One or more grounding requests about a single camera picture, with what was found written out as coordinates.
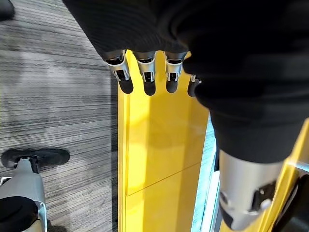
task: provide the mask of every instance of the gray carpet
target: gray carpet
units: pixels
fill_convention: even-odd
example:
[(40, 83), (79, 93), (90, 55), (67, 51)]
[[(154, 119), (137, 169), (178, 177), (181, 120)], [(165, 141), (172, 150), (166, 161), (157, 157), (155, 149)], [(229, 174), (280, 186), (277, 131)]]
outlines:
[(117, 231), (116, 81), (60, 0), (12, 2), (15, 19), (0, 22), (0, 152), (68, 149), (67, 164), (42, 172), (49, 231)]

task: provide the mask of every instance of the black shoe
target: black shoe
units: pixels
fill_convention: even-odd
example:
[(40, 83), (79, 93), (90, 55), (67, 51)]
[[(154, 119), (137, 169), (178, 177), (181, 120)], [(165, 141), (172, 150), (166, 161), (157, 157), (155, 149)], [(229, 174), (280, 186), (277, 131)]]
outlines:
[(0, 0), (0, 22), (13, 19), (15, 15), (14, 6), (10, 0)]
[(39, 168), (62, 165), (69, 161), (70, 153), (60, 148), (6, 150), (1, 155), (1, 163), (6, 168), (15, 168), (21, 157), (36, 157)]

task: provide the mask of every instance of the yellow panel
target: yellow panel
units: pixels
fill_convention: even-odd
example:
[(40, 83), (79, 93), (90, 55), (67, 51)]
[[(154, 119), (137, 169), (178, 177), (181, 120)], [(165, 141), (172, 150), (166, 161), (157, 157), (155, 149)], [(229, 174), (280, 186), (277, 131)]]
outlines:
[(128, 196), (126, 231), (189, 232), (199, 170), (200, 163)]
[(156, 55), (156, 93), (147, 96), (137, 62), (127, 52), (134, 90), (130, 94), (127, 195), (201, 161), (208, 111), (187, 94), (190, 76), (166, 91), (165, 58)]
[[(309, 119), (304, 123), (304, 126), (299, 134), (297, 142), (293, 148), (292, 154), (286, 159), (281, 175), (278, 180), (278, 187), (275, 193), (274, 201), (271, 207), (263, 213), (263, 215), (245, 232), (271, 232), (274, 223), (281, 212), (284, 204), (292, 190), (298, 171), (290, 163), (296, 163), (298, 160), (302, 162), (309, 161)], [(220, 232), (231, 232), (224, 222), (222, 222)]]
[(208, 111), (188, 96), (184, 73), (177, 92), (166, 91), (162, 52), (151, 97), (133, 54), (126, 56), (134, 90), (118, 88), (119, 231), (190, 231)]

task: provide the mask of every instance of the robotic hand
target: robotic hand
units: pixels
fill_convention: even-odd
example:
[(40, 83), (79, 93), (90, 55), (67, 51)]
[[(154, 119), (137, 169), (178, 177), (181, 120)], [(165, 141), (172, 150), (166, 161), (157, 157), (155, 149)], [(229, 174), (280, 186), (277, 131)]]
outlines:
[(188, 93), (209, 108), (220, 148), (223, 219), (233, 230), (255, 221), (309, 116), (308, 3), (63, 1), (124, 93), (133, 91), (126, 49), (147, 95), (155, 93), (157, 50), (166, 54), (170, 93), (183, 63)]

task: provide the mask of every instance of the yellow wall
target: yellow wall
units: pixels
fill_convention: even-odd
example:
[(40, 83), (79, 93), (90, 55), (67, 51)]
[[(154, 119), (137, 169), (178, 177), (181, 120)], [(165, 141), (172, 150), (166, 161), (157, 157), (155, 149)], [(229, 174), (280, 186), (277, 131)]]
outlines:
[(165, 59), (156, 55), (156, 93), (147, 96), (127, 52), (134, 90), (118, 88), (120, 232), (188, 232), (191, 228), (208, 111), (187, 94), (190, 76), (166, 91)]

